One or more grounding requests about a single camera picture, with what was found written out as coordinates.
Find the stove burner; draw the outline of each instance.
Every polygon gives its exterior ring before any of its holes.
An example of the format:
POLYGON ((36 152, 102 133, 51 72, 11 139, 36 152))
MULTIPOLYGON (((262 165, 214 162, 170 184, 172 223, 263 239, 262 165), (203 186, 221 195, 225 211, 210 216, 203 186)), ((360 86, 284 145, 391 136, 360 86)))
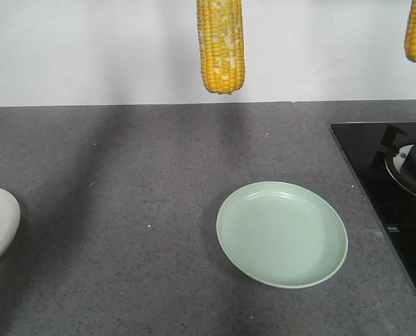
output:
POLYGON ((416 144, 398 150, 391 148, 386 154, 385 165, 390 176, 416 196, 416 144))

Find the speckled countertop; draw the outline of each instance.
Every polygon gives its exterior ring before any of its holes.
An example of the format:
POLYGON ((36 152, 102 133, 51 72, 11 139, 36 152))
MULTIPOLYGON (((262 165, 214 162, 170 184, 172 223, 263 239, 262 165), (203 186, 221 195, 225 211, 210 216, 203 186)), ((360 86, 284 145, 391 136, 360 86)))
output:
POLYGON ((329 129, 407 120, 416 101, 0 108, 0 187, 22 208, 0 336, 416 335, 416 293, 329 129), (328 281, 271 288, 224 256, 219 206, 264 180, 342 217, 328 281))

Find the glass cooktop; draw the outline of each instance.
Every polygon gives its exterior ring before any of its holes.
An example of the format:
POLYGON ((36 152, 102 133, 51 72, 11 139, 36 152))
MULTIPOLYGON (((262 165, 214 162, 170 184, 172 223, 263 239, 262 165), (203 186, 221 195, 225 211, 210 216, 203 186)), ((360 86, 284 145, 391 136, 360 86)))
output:
POLYGON ((416 288, 416 122, 331 128, 416 288))

